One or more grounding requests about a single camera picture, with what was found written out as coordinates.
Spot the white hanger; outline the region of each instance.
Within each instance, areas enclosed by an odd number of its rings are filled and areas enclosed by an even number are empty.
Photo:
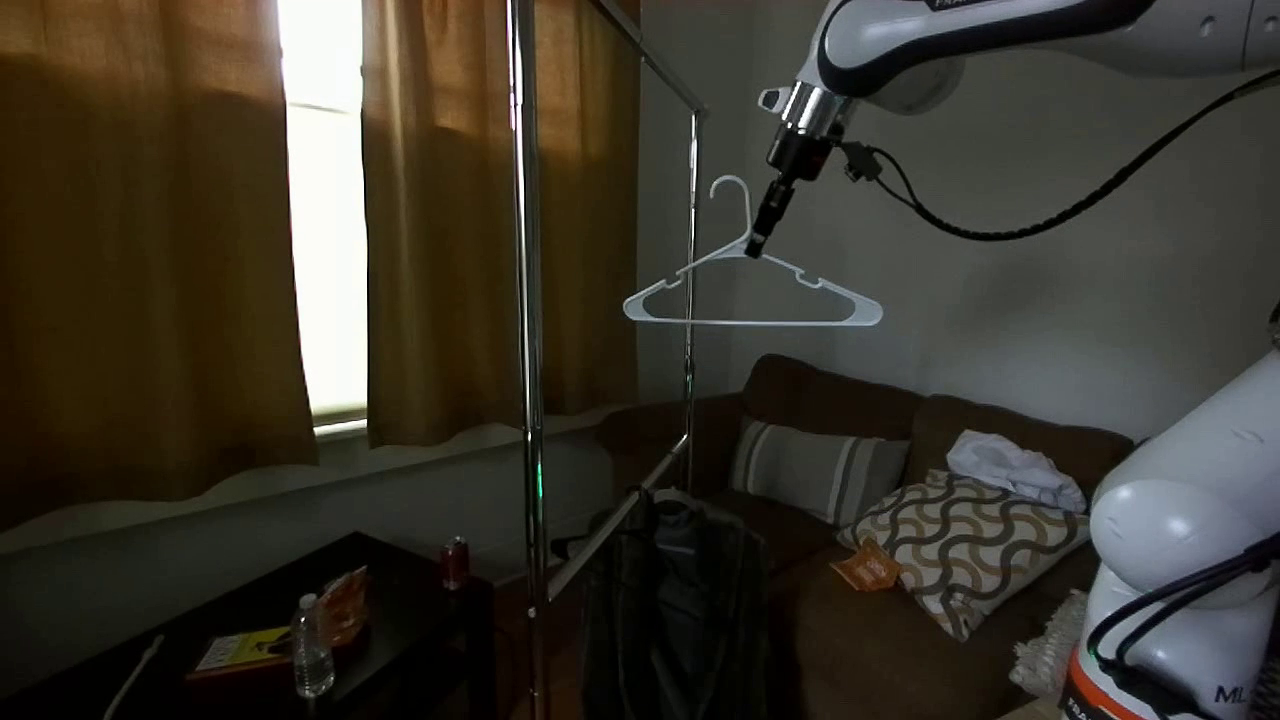
[[[853,290],[853,287],[845,287],[845,285],[832,285],[832,280],[826,280],[826,274],[808,274],[799,265],[789,265],[789,261],[779,261],[779,257],[774,257],[774,250],[762,250],[762,261],[792,272],[792,280],[796,280],[799,287],[808,287],[808,290],[842,295],[842,299],[848,302],[848,311],[845,311],[845,317],[828,317],[828,319],[815,319],[815,317],[796,317],[796,319],[774,319],[774,317],[762,317],[762,319],[738,319],[738,317],[654,317],[654,311],[643,307],[643,299],[658,295],[658,290],[682,287],[686,274],[698,272],[700,265],[753,261],[753,257],[748,257],[753,187],[748,187],[748,178],[742,178],[742,176],[718,176],[709,195],[718,195],[721,183],[738,183],[738,187],[746,193],[746,232],[742,232],[738,241],[712,247],[709,257],[675,269],[671,280],[658,280],[658,285],[633,290],[633,295],[623,299],[623,317],[627,317],[627,319],[636,319],[636,323],[718,323],[718,326],[877,326],[877,323],[884,319],[884,307],[881,307],[874,295],[859,295],[859,290]]]

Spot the table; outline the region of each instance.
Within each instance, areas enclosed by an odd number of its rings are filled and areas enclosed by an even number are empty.
[[[440,562],[365,531],[340,534],[245,586],[234,586],[229,597],[8,697],[0,714],[104,714],[157,636],[166,640],[118,702],[118,720],[310,714],[306,700],[291,697],[289,667],[203,687],[186,677],[196,667],[214,636],[289,622],[302,591],[318,591],[360,562],[368,562],[368,628],[340,653],[340,678],[312,714],[426,714],[426,707],[455,697],[464,697],[464,714],[496,714],[493,586],[483,581],[467,581],[449,591],[440,583]]]

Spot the brown couch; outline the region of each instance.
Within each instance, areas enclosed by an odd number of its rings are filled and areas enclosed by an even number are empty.
[[[1085,545],[1066,556],[960,642],[900,586],[848,591],[828,569],[848,556],[832,525],[728,489],[748,416],[805,430],[910,440],[900,485],[944,466],[954,440],[977,426],[1054,457],[1056,466],[1093,493],[1131,452],[1131,440],[958,394],[863,384],[789,356],[766,356],[746,393],[698,404],[694,473],[675,466],[675,479],[694,479],[694,495],[746,517],[770,545],[777,714],[998,720],[1024,702],[1030,697],[1010,678],[1014,642],[1039,636],[1069,586],[1088,586],[1098,569],[1093,549]],[[620,493],[658,466],[682,426],[682,404],[623,408],[599,425],[596,440],[614,452]]]

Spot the window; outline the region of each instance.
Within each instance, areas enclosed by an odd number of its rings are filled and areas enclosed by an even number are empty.
[[[360,0],[278,0],[302,343],[318,430],[365,426]]]

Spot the clothing rack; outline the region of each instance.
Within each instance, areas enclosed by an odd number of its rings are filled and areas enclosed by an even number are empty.
[[[513,150],[517,150],[517,176],[513,176],[513,204],[517,204],[517,280],[521,280],[521,416],[525,416],[525,562],[530,562],[530,665],[532,665],[532,714],[548,720],[548,649],[543,649],[543,613],[560,597],[560,586],[593,559],[593,552],[579,556],[571,573],[558,576],[558,597],[548,591],[548,463],[543,463],[543,343],[540,343],[540,183],[538,183],[538,0],[508,0],[508,102],[513,102]],[[698,257],[700,241],[700,123],[705,102],[698,90],[671,70],[671,63],[659,59],[659,51],[640,37],[640,26],[614,3],[593,0],[606,21],[640,51],[640,59],[686,99],[690,109],[690,261]],[[694,452],[694,394],[698,394],[698,326],[686,326],[686,434],[667,452],[666,466]]]

